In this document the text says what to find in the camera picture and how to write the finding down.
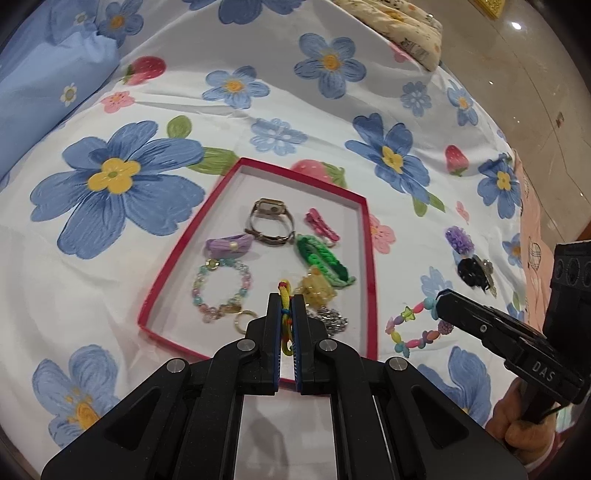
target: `watch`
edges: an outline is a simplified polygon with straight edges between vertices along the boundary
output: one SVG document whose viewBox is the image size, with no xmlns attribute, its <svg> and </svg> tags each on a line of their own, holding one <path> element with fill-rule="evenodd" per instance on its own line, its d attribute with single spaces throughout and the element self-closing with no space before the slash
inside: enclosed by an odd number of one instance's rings
<svg viewBox="0 0 591 480">
<path fill-rule="evenodd" d="M 287 236 L 269 236 L 256 230 L 252 224 L 253 217 L 255 214 L 280 217 L 285 215 L 291 223 L 291 232 Z M 285 245 L 287 242 L 293 242 L 296 236 L 296 228 L 294 226 L 294 219 L 291 213 L 287 210 L 285 203 L 280 200 L 272 199 L 259 199 L 255 202 L 252 207 L 251 214 L 248 217 L 248 227 L 244 229 L 246 233 L 253 235 L 259 242 L 263 242 L 267 245 Z"/>
</svg>

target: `pink hair clip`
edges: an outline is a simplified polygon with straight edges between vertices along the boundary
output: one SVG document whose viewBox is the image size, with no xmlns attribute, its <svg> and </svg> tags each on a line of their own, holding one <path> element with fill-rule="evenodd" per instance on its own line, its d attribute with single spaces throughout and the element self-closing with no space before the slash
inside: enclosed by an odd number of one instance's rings
<svg viewBox="0 0 591 480">
<path fill-rule="evenodd" d="M 312 227 L 316 235 L 327 238 L 332 242 L 332 245 L 327 245 L 328 247 L 332 247 L 340 240 L 340 237 L 326 224 L 315 208 L 311 208 L 306 213 L 306 222 Z"/>
</svg>

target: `purple flower hair clip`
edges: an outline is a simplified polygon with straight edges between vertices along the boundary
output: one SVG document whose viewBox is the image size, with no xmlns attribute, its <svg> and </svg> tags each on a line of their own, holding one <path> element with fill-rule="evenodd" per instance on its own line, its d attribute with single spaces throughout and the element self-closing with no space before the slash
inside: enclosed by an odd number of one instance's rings
<svg viewBox="0 0 591 480">
<path fill-rule="evenodd" d="M 237 257 L 251 249 L 254 236 L 249 233 L 225 236 L 224 238 L 212 238 L 205 242 L 205 248 L 213 258 Z"/>
<path fill-rule="evenodd" d="M 470 255 L 474 252 L 474 244 L 470 235 L 463 228 L 451 226 L 445 232 L 445 238 L 452 248 L 460 255 Z"/>
</svg>

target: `pillow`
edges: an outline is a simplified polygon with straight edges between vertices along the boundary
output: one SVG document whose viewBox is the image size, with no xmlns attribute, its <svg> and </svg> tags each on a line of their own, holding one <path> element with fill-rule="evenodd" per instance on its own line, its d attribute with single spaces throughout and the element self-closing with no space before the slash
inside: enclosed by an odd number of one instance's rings
<svg viewBox="0 0 591 480">
<path fill-rule="evenodd" d="M 119 64 L 97 0 L 46 0 L 0 53 L 0 179 Z"/>
</svg>

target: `finger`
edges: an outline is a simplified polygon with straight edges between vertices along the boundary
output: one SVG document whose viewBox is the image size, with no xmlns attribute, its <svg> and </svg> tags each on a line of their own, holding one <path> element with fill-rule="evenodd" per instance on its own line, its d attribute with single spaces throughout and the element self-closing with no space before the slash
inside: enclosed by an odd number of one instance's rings
<svg viewBox="0 0 591 480">
<path fill-rule="evenodd" d="M 505 415 L 510 423 L 521 418 L 521 382 L 520 378 L 514 379 L 502 399 Z"/>
<path fill-rule="evenodd" d="M 486 423 L 485 430 L 497 440 L 503 440 L 509 425 L 521 416 L 520 384 L 519 378 L 511 382 L 505 396 L 496 403 L 491 419 Z"/>
<path fill-rule="evenodd" d="M 537 452 L 547 448 L 554 434 L 554 423 L 547 417 L 541 425 L 529 421 L 517 420 L 505 433 L 505 441 L 519 450 Z"/>
<path fill-rule="evenodd" d="M 509 418 L 505 414 L 505 407 L 502 402 L 502 400 L 499 400 L 496 403 L 495 408 L 492 410 L 492 417 L 486 422 L 485 426 L 485 430 L 497 440 L 503 440 L 505 438 L 505 433 L 509 425 L 511 425 Z"/>
</svg>

